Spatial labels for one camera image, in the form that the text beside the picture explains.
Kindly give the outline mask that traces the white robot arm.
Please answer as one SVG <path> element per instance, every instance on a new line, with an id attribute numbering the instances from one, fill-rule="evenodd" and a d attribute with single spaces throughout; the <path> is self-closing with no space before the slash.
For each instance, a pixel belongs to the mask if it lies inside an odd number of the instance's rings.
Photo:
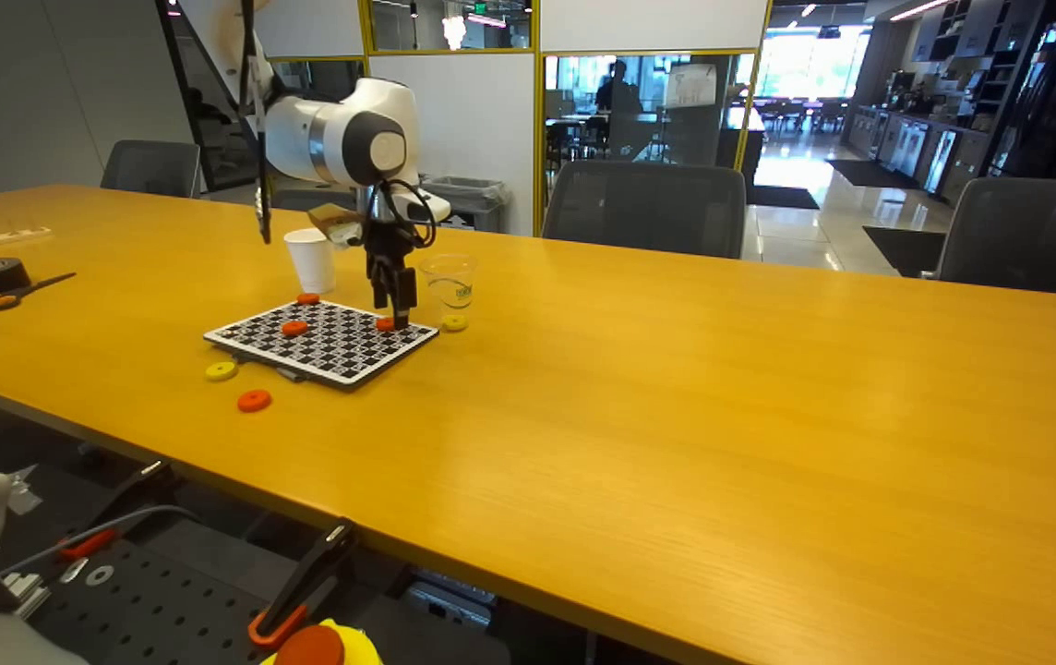
<path id="1" fill-rule="evenodd" d="M 431 249 L 452 204 L 421 187 L 418 105 L 388 79 L 358 79 L 342 100 L 292 94 L 263 55 L 260 15 L 268 0 L 177 0 L 206 67 L 255 142 L 260 238 L 273 233 L 268 173 L 308 187 L 353 187 L 374 306 L 406 329 L 418 306 L 410 252 Z"/>

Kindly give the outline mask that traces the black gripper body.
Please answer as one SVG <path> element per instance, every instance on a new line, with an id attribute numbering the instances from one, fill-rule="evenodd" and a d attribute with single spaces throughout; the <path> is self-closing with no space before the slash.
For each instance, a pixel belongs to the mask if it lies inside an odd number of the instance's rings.
<path id="1" fill-rule="evenodd" d="M 406 255 L 421 244 L 421 233 L 410 221 L 370 221 L 361 239 L 370 283 L 396 289 L 406 270 Z"/>

